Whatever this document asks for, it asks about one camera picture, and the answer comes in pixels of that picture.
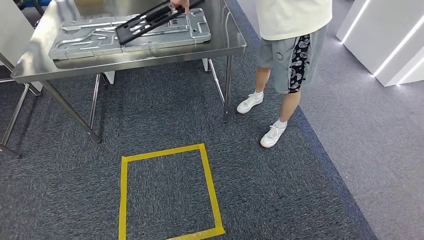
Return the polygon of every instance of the led light strip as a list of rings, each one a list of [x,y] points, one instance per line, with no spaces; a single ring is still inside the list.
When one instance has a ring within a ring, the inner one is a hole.
[[[372,75],[374,78],[386,67],[386,65],[393,59],[393,57],[401,50],[401,48],[409,41],[409,39],[415,34],[415,32],[423,25],[424,15],[421,19],[413,26],[411,31],[405,36],[405,38],[397,45],[397,47],[390,53],[388,58],[383,62],[383,64],[375,71]]]
[[[423,64],[424,63],[424,57],[423,58],[421,58],[421,60],[419,61],[419,62],[417,62],[416,64],[415,64],[415,66],[413,66],[413,68],[411,68],[410,70],[409,70],[409,72],[405,75],[405,76],[403,76],[402,77],[402,79],[396,84],[396,85],[401,85],[401,84],[403,84],[404,83],[404,81],[413,73],[413,72],[415,72],[415,70],[417,70],[420,66],[421,66],[421,64]]]
[[[354,29],[355,25],[358,23],[359,18],[362,16],[362,14],[364,13],[365,9],[367,8],[368,4],[370,3],[371,0],[366,0],[365,3],[363,4],[362,8],[360,9],[358,15],[356,16],[355,20],[353,20],[352,25],[350,26],[349,30],[347,30],[346,35],[344,35],[343,40],[341,41],[342,44],[344,44],[346,42],[346,39],[348,39],[349,35],[351,34],[352,30]]]

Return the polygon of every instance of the shirt hem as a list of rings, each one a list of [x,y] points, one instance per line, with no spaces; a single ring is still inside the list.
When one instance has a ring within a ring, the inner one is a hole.
[[[267,36],[262,34],[262,32],[260,32],[260,37],[268,40],[268,41],[278,41],[278,40],[284,40],[284,39],[291,39],[291,38],[296,38],[296,37],[300,37],[300,36],[304,36],[307,34],[311,34],[314,33],[316,31],[318,31],[319,29],[323,28],[325,25],[327,25],[330,21],[331,21],[331,17],[325,21],[324,24],[319,24],[317,26],[311,27],[307,30],[303,30],[303,31],[297,31],[297,32],[291,32],[291,33],[285,33],[285,34],[278,34],[278,35],[272,35],[272,36]]]

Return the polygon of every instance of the yellow tape square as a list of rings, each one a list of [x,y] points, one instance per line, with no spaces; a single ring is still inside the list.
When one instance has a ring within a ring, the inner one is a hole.
[[[166,155],[179,154],[190,151],[200,151],[201,163],[203,165],[204,176],[206,178],[207,192],[209,194],[210,204],[212,206],[213,220],[215,227],[190,233],[187,235],[177,236],[169,238],[170,240],[201,240],[225,233],[223,223],[221,221],[220,209],[218,207],[217,195],[215,194],[214,182],[212,181],[211,169],[209,168],[208,156],[206,155],[205,145],[195,144],[177,148],[166,149],[162,151],[148,152],[138,154],[134,156],[123,156],[121,158],[120,168],[120,202],[119,202],[119,225],[118,225],[118,239],[125,240],[127,233],[127,175],[128,175],[128,163],[146,160],[151,158],[157,158]]]

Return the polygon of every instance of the shoelace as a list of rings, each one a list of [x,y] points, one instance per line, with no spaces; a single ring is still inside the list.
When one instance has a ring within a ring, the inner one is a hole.
[[[255,96],[253,94],[249,94],[249,97],[244,102],[245,105],[250,105],[255,101]]]
[[[278,128],[276,126],[269,126],[271,128],[271,130],[269,131],[269,133],[267,134],[267,136],[271,139],[274,139],[278,136]]]

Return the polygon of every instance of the patterned shorts panel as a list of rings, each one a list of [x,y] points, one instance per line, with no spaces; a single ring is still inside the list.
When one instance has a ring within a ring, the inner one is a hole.
[[[290,84],[288,93],[297,93],[301,89],[302,81],[305,79],[305,68],[308,61],[308,49],[311,44],[310,35],[304,35],[299,38],[298,44],[293,48],[293,57],[291,60]]]

